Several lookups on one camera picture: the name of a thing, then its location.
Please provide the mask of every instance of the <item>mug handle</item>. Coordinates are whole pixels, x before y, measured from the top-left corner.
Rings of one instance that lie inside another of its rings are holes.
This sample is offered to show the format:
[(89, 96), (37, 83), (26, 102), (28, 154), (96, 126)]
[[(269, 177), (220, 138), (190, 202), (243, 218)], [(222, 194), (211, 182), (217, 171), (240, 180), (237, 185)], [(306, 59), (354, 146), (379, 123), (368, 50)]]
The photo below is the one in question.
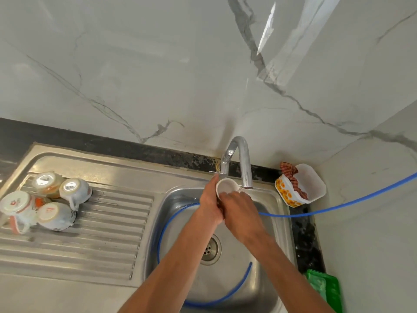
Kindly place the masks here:
[(70, 208), (71, 208), (71, 210), (78, 211), (78, 208), (79, 208), (80, 204), (79, 203), (75, 204), (74, 198), (72, 196), (70, 197), (70, 200), (69, 201), (70, 201)]
[(10, 216), (9, 220), (10, 220), (10, 226), (12, 227), (12, 231), (13, 231), (14, 234), (22, 235), (22, 234), (25, 234), (25, 233), (28, 232), (28, 230), (30, 228), (29, 223), (25, 223), (25, 225), (23, 226), (23, 230), (20, 230), (17, 217), (12, 215), (12, 216)]

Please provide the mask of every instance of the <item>faucet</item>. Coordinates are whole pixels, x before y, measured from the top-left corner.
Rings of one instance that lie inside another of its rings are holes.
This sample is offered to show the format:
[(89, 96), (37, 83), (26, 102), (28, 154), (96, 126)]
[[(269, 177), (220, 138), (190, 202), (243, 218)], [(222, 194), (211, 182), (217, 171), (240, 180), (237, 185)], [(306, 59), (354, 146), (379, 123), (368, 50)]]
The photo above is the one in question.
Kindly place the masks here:
[(229, 163), (236, 150), (239, 147), (240, 173), (242, 176), (242, 188), (253, 189), (251, 159), (249, 157), (249, 147), (246, 139), (242, 136), (236, 136), (232, 139), (222, 156), (220, 165), (220, 178), (226, 178), (229, 175)]

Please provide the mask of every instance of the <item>drain strainer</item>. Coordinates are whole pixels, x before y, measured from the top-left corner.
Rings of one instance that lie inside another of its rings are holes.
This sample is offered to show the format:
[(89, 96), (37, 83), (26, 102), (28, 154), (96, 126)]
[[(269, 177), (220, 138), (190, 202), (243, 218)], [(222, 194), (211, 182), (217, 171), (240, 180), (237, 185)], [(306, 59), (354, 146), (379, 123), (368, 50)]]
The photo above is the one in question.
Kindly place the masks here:
[(222, 245), (216, 235), (213, 235), (208, 243), (209, 244), (203, 253), (203, 257), (201, 257), (200, 262), (201, 264), (207, 266), (215, 263), (220, 258), (220, 254), (222, 253)]

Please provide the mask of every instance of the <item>person's right arm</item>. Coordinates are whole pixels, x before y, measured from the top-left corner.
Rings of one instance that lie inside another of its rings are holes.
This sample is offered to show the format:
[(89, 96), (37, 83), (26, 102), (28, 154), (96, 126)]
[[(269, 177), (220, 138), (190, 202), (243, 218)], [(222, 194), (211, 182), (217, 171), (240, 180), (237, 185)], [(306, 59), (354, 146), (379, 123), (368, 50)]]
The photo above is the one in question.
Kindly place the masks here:
[(251, 197), (244, 192), (219, 196), (227, 228), (265, 269), (287, 311), (334, 313), (266, 232)]

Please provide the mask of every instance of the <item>forearm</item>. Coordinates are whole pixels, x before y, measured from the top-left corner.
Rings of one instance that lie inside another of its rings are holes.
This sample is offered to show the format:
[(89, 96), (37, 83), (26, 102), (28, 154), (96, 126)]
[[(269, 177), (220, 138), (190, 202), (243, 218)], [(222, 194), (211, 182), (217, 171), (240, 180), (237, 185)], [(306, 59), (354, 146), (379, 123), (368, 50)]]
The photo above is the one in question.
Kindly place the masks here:
[(248, 242), (247, 247), (265, 269), (289, 313), (334, 313), (285, 256), (274, 238), (260, 234)]
[(215, 229), (210, 215), (197, 209), (161, 263), (119, 313), (179, 312)]

